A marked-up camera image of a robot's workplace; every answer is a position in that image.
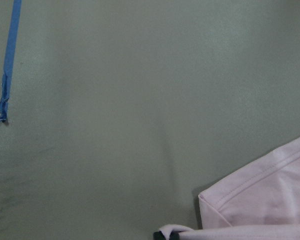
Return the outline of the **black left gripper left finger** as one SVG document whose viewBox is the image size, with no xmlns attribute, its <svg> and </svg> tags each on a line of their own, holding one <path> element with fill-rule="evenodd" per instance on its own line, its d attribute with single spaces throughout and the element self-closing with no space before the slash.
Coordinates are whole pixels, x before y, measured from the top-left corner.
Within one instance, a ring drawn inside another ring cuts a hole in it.
<svg viewBox="0 0 300 240">
<path fill-rule="evenodd" d="M 165 236 L 161 231 L 156 231 L 153 233 L 153 240 L 165 240 Z"/>
</svg>

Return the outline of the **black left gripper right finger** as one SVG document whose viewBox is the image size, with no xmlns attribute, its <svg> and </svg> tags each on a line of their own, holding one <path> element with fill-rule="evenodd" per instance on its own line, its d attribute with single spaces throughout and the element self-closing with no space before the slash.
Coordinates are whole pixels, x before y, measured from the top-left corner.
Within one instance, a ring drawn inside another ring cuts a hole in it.
<svg viewBox="0 0 300 240">
<path fill-rule="evenodd" d="M 169 236 L 169 240 L 180 240 L 180 236 L 178 232 L 172 232 Z"/>
</svg>

